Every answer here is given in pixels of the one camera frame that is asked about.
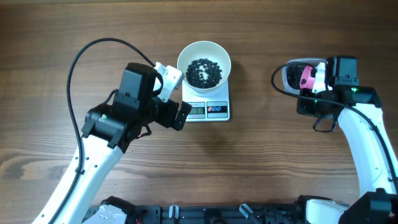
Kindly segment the pink scoop with blue handle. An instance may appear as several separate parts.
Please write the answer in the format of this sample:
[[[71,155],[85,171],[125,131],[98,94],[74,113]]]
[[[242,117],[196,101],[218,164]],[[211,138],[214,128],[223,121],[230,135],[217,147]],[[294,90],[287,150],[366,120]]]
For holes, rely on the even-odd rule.
[[[311,90],[315,83],[316,73],[317,73],[316,68],[307,65],[304,68],[300,78],[300,88]]]

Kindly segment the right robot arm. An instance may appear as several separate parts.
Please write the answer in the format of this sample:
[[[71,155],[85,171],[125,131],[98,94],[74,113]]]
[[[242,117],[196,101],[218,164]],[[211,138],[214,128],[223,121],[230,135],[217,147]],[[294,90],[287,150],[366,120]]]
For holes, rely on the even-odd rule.
[[[306,199],[308,223],[389,223],[397,219],[397,158],[387,136],[382,104],[373,87],[361,86],[350,56],[299,58],[283,69],[284,88],[297,97],[297,113],[331,119],[349,144],[359,180],[359,199],[339,205]]]

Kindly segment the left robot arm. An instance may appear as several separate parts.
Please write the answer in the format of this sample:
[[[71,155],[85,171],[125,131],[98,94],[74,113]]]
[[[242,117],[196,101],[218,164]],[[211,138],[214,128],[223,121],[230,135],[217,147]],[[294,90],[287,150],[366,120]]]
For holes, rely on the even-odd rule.
[[[183,79],[183,72],[170,65],[129,63],[119,88],[109,96],[113,102],[105,101],[87,112],[78,132],[80,145],[35,223],[81,223],[130,143],[151,134],[150,123],[181,130],[192,107],[170,96]]]

